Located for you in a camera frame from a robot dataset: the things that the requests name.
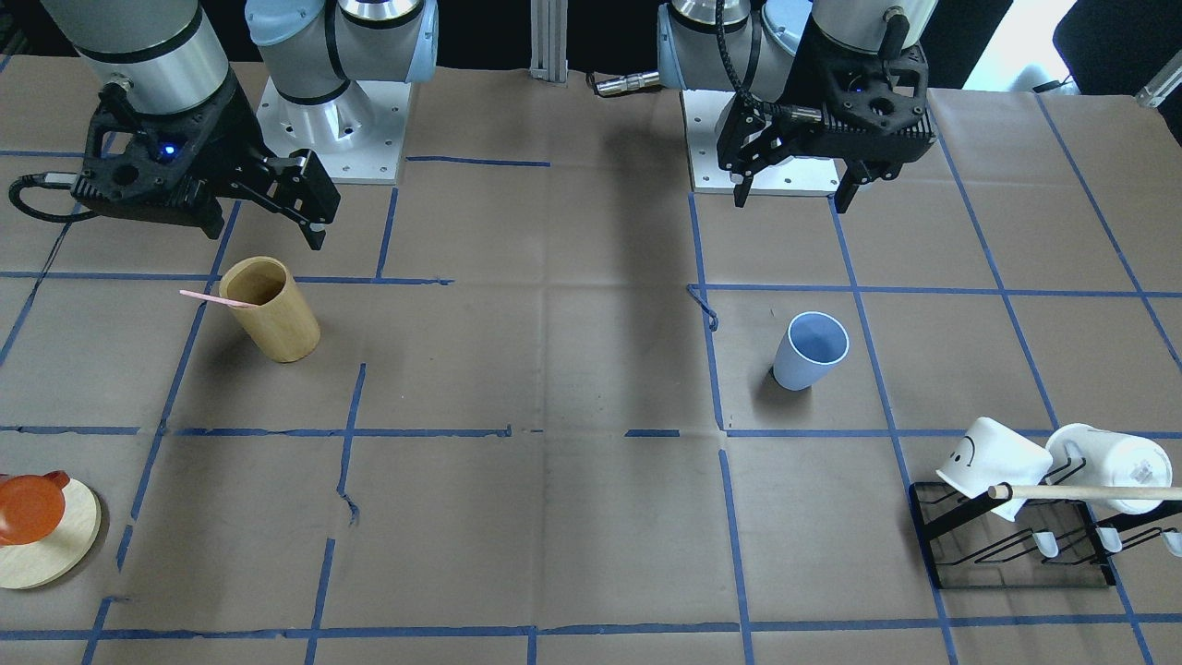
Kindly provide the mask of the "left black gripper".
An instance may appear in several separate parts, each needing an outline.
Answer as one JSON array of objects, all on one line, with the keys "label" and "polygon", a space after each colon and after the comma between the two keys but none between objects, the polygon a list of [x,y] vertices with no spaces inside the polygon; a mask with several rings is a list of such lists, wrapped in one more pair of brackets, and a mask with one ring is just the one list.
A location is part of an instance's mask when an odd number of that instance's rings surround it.
[{"label": "left black gripper", "polygon": [[790,71],[764,87],[751,74],[752,53],[728,46],[723,59],[734,96],[717,135],[717,167],[733,172],[738,208],[764,169],[790,157],[832,157],[846,165],[836,190],[844,214],[873,172],[898,172],[929,151],[929,66],[918,43],[862,54],[805,39]]}]

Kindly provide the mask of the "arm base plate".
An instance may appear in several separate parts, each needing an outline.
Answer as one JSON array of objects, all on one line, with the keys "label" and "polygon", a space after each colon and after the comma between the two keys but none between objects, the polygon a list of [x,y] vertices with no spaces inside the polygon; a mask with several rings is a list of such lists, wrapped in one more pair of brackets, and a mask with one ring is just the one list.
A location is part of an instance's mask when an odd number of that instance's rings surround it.
[{"label": "arm base plate", "polygon": [[[730,172],[717,164],[717,141],[725,125],[730,93],[713,90],[683,90],[686,142],[691,165],[691,191],[730,195]],[[785,197],[827,197],[836,193],[839,172],[827,157],[793,157],[756,174],[752,195]]]},{"label": "arm base plate", "polygon": [[267,80],[255,116],[271,151],[311,149],[336,184],[396,185],[414,93],[410,83],[364,80],[336,100],[300,105]]}]

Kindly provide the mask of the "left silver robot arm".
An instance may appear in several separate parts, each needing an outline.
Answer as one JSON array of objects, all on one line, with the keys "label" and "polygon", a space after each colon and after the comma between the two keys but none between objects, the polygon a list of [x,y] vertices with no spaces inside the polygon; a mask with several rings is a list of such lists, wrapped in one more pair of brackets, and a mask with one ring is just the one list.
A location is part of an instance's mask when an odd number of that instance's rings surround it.
[{"label": "left silver robot arm", "polygon": [[834,194],[894,180],[937,138],[920,39],[933,1],[668,1],[663,87],[730,93],[715,163],[742,207],[756,176],[795,157],[839,159]]}]

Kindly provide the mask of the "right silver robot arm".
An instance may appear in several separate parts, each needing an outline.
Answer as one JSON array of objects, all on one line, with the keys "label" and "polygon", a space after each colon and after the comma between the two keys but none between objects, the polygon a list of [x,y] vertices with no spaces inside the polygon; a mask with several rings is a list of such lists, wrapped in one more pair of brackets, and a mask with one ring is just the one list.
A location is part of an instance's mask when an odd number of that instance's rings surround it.
[{"label": "right silver robot arm", "polygon": [[333,223],[339,181],[374,180],[395,146],[396,106],[379,89],[431,79],[435,1],[249,1],[251,41],[275,100],[253,107],[199,1],[47,1],[56,26],[102,82],[79,172],[18,178],[67,190],[95,216],[199,228],[216,239],[223,198],[292,220],[309,248]]}]

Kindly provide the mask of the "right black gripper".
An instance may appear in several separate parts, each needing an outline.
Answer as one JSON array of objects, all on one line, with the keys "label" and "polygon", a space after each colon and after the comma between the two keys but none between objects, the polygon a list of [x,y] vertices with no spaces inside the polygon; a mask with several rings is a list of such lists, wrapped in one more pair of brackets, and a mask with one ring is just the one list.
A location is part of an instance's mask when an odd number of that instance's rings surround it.
[{"label": "right black gripper", "polygon": [[223,232],[217,198],[247,198],[298,226],[320,252],[340,194],[311,149],[273,156],[234,71],[210,98],[176,115],[134,110],[131,84],[113,74],[87,130],[83,167],[70,193],[110,219]]}]

